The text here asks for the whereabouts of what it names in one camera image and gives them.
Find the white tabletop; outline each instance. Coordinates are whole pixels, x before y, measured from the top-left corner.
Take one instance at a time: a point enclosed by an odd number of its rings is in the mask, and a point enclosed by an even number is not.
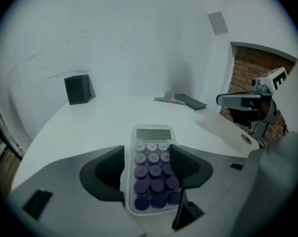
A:
[[[247,157],[258,142],[211,109],[153,101],[154,96],[103,96],[64,105],[42,128],[25,154],[13,189],[47,164],[93,150],[125,145],[137,124],[169,125],[179,145]],[[252,142],[247,144],[241,134]]]

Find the gray panel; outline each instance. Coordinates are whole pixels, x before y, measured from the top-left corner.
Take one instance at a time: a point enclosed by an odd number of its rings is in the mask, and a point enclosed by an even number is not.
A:
[[[226,22],[224,21],[222,13],[214,12],[208,14],[209,20],[212,23],[214,34],[220,35],[228,32]]]
[[[213,166],[212,176],[198,189],[187,189],[188,200],[194,202],[207,213],[227,192],[241,171],[230,166],[234,163],[244,165],[246,158],[213,154],[185,146],[183,150],[208,161]]]
[[[175,232],[174,235],[183,237],[230,236],[233,224],[235,223],[235,220],[251,191],[262,152],[263,150],[252,151],[247,158],[242,171],[240,171],[240,174],[237,178],[235,178],[235,181],[226,190],[226,192],[222,194],[223,196],[219,199],[219,201],[210,208],[206,214],[192,222],[189,227]],[[216,186],[213,188],[214,192],[216,188],[220,189],[219,186]],[[199,200],[203,200],[203,194],[199,193],[198,189],[187,190],[187,194],[189,194],[189,201],[202,206]]]
[[[7,198],[21,208],[37,190],[53,192],[39,218],[49,229],[69,237],[139,236],[143,230],[121,202],[99,201],[81,185],[81,167],[116,147],[55,161],[39,170]]]
[[[27,229],[35,233],[37,237],[65,237],[65,235],[57,233],[53,231],[52,229],[44,226],[43,224],[38,223],[35,219],[32,217],[29,217],[28,213],[26,213],[24,210],[20,209],[19,205],[16,205],[14,201],[9,199],[7,202],[7,206],[13,213],[13,215],[24,225],[27,227]]]
[[[269,148],[249,197],[234,226],[233,236],[247,236],[275,217],[298,185],[298,134],[289,133]]]

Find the round key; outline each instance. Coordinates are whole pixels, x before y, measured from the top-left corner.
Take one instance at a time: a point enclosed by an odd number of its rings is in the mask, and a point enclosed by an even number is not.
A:
[[[156,153],[151,153],[151,154],[149,154],[149,156],[148,156],[148,163],[149,163],[150,165],[155,165],[155,164],[158,163],[158,161],[159,161],[159,156],[158,156],[158,154],[156,154]]]
[[[162,174],[165,176],[165,177],[170,177],[172,175],[174,175],[174,172],[172,170],[172,168],[170,167],[170,164],[165,164],[162,168]]]
[[[150,206],[150,201],[147,197],[140,196],[134,201],[134,207],[140,211],[148,209]]]
[[[168,152],[161,153],[160,155],[160,163],[162,165],[169,163],[170,161],[170,154]]]
[[[151,199],[152,207],[158,209],[162,209],[164,206],[166,206],[167,202],[167,198],[162,195],[156,195]]]
[[[162,192],[164,190],[163,181],[160,179],[153,180],[150,184],[150,190],[156,194]]]
[[[149,153],[153,153],[157,150],[157,145],[155,145],[154,143],[149,143],[147,148]]]
[[[168,194],[168,203],[177,205],[180,202],[180,192],[171,192]]]
[[[153,165],[150,167],[149,169],[149,176],[152,178],[152,179],[157,179],[159,178],[159,176],[161,175],[161,168],[160,166],[158,165]]]
[[[169,191],[174,191],[179,187],[179,182],[176,176],[171,176],[165,181],[165,188]]]
[[[143,153],[145,150],[145,145],[144,144],[138,144],[134,147],[135,151],[137,153]]]
[[[137,153],[134,157],[134,162],[137,165],[144,165],[146,161],[146,156],[143,153]]]
[[[168,146],[168,144],[166,144],[166,143],[160,143],[159,144],[159,150],[161,151],[161,152],[166,152],[166,150],[169,148],[169,146]]]
[[[148,191],[149,182],[147,180],[138,180],[134,184],[134,192],[138,195],[143,195]]]
[[[144,179],[147,176],[148,168],[145,166],[137,166],[133,173],[136,179]]]

